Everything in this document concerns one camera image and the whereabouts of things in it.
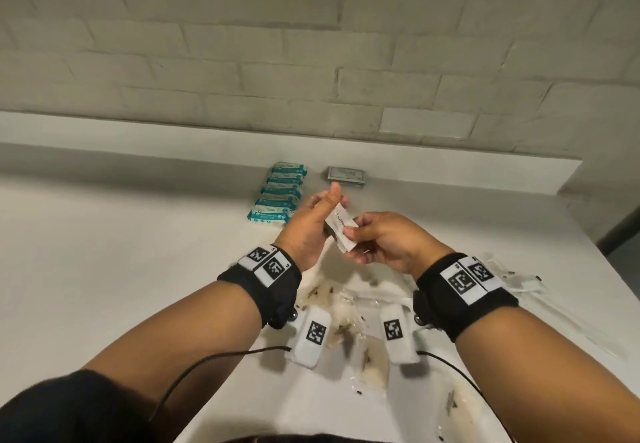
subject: torn packaging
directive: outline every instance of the torn packaging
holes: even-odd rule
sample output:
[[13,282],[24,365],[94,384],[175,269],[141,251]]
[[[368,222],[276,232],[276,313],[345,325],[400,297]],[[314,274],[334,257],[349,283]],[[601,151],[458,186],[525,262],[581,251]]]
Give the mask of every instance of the torn packaging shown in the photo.
[[344,210],[341,203],[335,206],[324,222],[327,224],[329,229],[332,230],[335,243],[338,245],[341,252],[348,253],[356,246],[356,243],[344,235],[344,228],[347,226],[358,227],[358,225],[353,219],[351,219],[351,216],[347,211]]

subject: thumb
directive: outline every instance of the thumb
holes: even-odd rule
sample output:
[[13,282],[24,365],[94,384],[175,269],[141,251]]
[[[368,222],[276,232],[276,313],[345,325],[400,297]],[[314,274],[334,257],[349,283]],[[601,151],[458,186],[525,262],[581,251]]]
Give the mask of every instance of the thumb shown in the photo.
[[314,207],[314,215],[317,216],[320,220],[325,220],[329,214],[333,211],[336,205],[340,203],[340,199],[342,198],[342,188],[340,187],[340,183],[334,181],[331,184],[331,188],[323,196],[316,206]]
[[356,243],[363,243],[365,241],[375,241],[380,233],[377,225],[369,224],[364,227],[345,227],[344,235]]

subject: left hand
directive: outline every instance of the left hand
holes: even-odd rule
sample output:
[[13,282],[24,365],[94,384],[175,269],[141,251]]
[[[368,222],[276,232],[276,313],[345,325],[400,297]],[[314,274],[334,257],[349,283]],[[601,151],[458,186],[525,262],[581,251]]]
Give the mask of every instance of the left hand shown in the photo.
[[330,190],[305,199],[273,245],[291,256],[300,271],[313,268],[328,237],[324,231],[324,220],[338,203],[346,206],[347,202],[340,183],[333,182]]

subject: wrist strap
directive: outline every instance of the wrist strap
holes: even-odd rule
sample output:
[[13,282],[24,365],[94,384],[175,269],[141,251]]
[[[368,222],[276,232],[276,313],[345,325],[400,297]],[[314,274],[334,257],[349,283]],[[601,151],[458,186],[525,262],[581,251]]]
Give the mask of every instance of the wrist strap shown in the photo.
[[476,257],[451,253],[418,279],[424,293],[423,321],[446,332],[452,342],[480,318],[500,307],[517,307],[518,299]]
[[291,300],[295,300],[302,273],[287,253],[269,245],[259,246],[242,256],[218,279],[237,284],[249,293],[260,310],[262,326],[275,316],[284,318],[276,321],[277,325],[284,325],[289,305],[293,309]]

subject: black wire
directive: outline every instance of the black wire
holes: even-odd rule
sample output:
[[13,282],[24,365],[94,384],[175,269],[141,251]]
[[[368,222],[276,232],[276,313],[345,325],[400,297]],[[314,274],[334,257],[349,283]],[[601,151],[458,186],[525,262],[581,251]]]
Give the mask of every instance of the black wire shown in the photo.
[[262,349],[255,349],[255,350],[241,350],[239,352],[222,352],[218,354],[207,355],[206,357],[201,358],[197,362],[194,362],[187,369],[185,369],[184,372],[182,372],[182,374],[180,374],[178,379],[173,381],[173,384],[171,384],[171,386],[169,386],[169,389],[166,390],[166,392],[164,393],[164,396],[162,397],[162,399],[160,399],[160,402],[157,404],[153,413],[151,413],[151,417],[149,418],[148,423],[150,424],[154,420],[154,418],[158,414],[158,411],[160,411],[160,408],[164,406],[164,404],[166,403],[166,400],[169,399],[169,396],[171,396],[171,393],[175,390],[176,387],[178,387],[178,384],[180,384],[180,382],[182,382],[183,379],[187,377],[189,373],[192,370],[194,370],[196,367],[201,366],[202,364],[204,364],[205,362],[208,362],[209,360],[215,360],[216,358],[238,357],[241,355],[251,355],[251,354],[257,354],[260,352],[268,352],[269,350],[284,350],[285,352],[290,352],[291,347],[287,347],[286,345],[276,345],[273,347],[265,347]]
[[[178,387],[178,384],[180,384],[180,382],[182,382],[185,377],[187,377],[194,369],[196,369],[196,367],[201,366],[202,364],[204,364],[205,362],[208,362],[209,360],[215,360],[216,358],[239,357],[239,356],[242,356],[242,355],[251,355],[251,354],[257,354],[257,353],[261,353],[261,352],[268,352],[270,350],[284,350],[285,352],[290,352],[291,351],[291,347],[287,347],[286,345],[276,345],[276,346],[273,346],[273,347],[265,347],[265,348],[262,348],[262,349],[255,349],[255,350],[242,350],[242,351],[238,351],[238,352],[222,352],[222,353],[218,353],[218,354],[207,355],[206,357],[201,358],[197,362],[194,362],[193,364],[188,366],[182,372],[182,374],[180,374],[178,379],[173,381],[171,386],[169,386],[169,389],[166,390],[166,392],[164,393],[164,396],[160,399],[160,402],[157,404],[157,406],[154,409],[153,413],[151,413],[151,416],[149,417],[149,420],[148,420],[148,424],[150,424],[154,420],[154,418],[157,416],[157,414],[160,411],[160,409],[162,408],[162,406],[164,406],[164,404],[166,403],[167,399],[169,399],[169,396],[171,396],[171,394],[175,390],[175,388]],[[425,350],[418,350],[416,352],[417,352],[418,355],[427,355],[428,357],[433,357],[433,358],[435,358],[437,360],[440,360],[443,364],[446,364],[447,366],[450,366],[455,372],[457,372],[462,377],[464,377],[464,379],[469,383],[469,385],[471,387],[473,387],[477,391],[478,394],[480,394],[480,396],[484,399],[484,401],[487,403],[487,405],[491,408],[491,406],[489,405],[489,402],[484,397],[484,394],[482,393],[482,391],[480,391],[480,388],[478,386],[476,386],[476,384],[468,377],[468,375],[464,374],[464,372],[462,372],[458,367],[454,366],[448,360],[445,360],[444,358],[442,358],[442,357],[440,357],[440,356],[438,356],[436,354],[433,354],[431,352],[427,352]],[[500,421],[500,424],[504,428],[504,431],[507,432],[507,435],[511,439],[512,443],[515,443],[515,440],[513,439],[511,434],[507,431],[507,428],[504,427],[504,424],[501,422],[501,420],[498,417],[498,415],[496,414],[495,416],[496,416],[496,418],[498,418],[498,421]]]
[[[443,364],[446,364],[446,365],[450,366],[455,372],[457,372],[462,377],[464,377],[464,379],[471,385],[471,387],[473,387],[477,391],[477,393],[480,394],[480,396],[484,399],[484,402],[486,403],[487,406],[489,406],[491,411],[493,411],[493,408],[491,407],[491,404],[489,404],[489,401],[486,400],[486,398],[484,397],[484,394],[482,393],[482,391],[480,391],[480,388],[478,386],[476,386],[476,384],[469,378],[469,376],[464,374],[464,372],[462,372],[458,367],[454,366],[448,360],[445,360],[444,358],[442,358],[442,357],[440,357],[440,356],[438,356],[436,354],[433,354],[431,352],[427,352],[425,350],[416,350],[416,352],[417,352],[418,355],[428,355],[429,357],[433,357],[433,358],[435,358],[437,360],[440,360]],[[511,436],[511,433],[507,430],[507,428],[504,425],[504,423],[502,422],[502,420],[498,417],[497,414],[495,414],[495,417],[498,419],[498,421],[500,421],[500,424],[502,425],[504,431],[507,433],[507,436],[511,440],[511,443],[515,443],[515,440]]]

